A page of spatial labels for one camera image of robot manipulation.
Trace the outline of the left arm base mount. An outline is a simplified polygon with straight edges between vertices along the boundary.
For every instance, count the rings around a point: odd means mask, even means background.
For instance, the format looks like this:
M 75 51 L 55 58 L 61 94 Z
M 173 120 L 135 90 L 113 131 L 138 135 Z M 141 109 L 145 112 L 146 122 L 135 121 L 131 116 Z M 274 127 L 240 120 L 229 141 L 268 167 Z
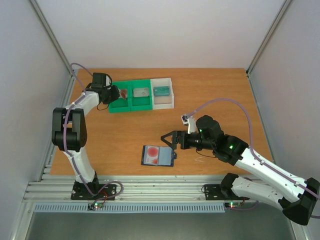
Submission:
M 87 184 L 89 190 L 85 187 L 84 183 L 80 183 L 75 181 L 71 191 L 71 200 L 86 200 L 93 201 L 102 198 L 103 200 L 107 197 L 107 201 L 113 201 L 115 199 L 115 194 L 120 189 L 116 184 L 108 184 L 101 191 L 100 189 L 103 187 L 103 184 L 99 184 L 98 182 L 90 182 Z

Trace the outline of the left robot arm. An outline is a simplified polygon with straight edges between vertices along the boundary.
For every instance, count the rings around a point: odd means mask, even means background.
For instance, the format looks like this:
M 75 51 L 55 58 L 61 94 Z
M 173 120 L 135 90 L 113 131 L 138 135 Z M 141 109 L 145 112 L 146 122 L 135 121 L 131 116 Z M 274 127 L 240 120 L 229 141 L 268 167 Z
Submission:
M 101 187 L 85 148 L 88 139 L 86 115 L 99 104 L 108 106 L 120 96 L 120 90 L 113 85 L 110 75 L 94 72 L 92 82 L 75 101 L 52 112 L 51 141 L 67 156 L 75 182 L 83 186 L 82 192 L 89 199 L 96 199 Z

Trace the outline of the red circle credit card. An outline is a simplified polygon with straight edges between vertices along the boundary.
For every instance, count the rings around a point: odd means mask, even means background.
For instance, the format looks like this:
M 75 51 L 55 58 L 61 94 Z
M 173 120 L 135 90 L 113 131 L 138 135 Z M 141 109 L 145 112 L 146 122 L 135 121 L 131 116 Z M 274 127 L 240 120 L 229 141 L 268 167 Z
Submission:
M 128 98 L 128 90 L 127 89 L 120 89 L 119 90 L 119 96 L 126 100 Z

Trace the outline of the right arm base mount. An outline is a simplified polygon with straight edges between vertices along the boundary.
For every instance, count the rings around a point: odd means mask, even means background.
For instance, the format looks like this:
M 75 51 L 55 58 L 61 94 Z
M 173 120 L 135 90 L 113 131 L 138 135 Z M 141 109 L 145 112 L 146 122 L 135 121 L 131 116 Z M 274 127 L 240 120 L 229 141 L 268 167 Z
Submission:
M 239 197 L 228 188 L 221 188 L 219 184 L 205 184 L 201 187 L 201 192 L 206 201 L 240 201 L 249 200 L 247 197 Z

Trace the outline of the dark blue card holder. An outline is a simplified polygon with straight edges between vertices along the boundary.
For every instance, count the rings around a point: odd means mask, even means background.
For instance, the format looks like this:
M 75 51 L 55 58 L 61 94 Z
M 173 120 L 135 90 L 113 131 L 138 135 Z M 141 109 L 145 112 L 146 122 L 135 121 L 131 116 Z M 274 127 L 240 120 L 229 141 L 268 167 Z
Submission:
M 141 165 L 143 166 L 154 166 L 154 167 L 173 167 L 174 161 L 177 158 L 177 154 L 168 146 L 156 146 L 159 147 L 159 154 L 158 154 L 158 165 L 145 165 L 143 164 L 144 158 L 144 150 L 145 146 L 142 148 L 142 156 L 141 156 Z

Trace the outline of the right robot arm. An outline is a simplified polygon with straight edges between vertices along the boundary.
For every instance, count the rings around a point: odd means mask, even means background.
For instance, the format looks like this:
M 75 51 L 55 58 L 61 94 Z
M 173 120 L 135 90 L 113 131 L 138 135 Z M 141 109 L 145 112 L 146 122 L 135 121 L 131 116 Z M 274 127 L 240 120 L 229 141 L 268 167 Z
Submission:
M 240 138 L 225 134 L 220 124 L 208 115 L 194 120 L 182 116 L 188 126 L 185 131 L 174 130 L 163 136 L 161 141 L 175 150 L 211 150 L 220 161 L 243 169 L 264 183 L 255 183 L 237 174 L 228 173 L 220 183 L 225 198 L 249 198 L 273 206 L 292 222 L 306 226 L 320 199 L 320 183 L 314 178 L 304 179 L 293 175 L 258 154 Z

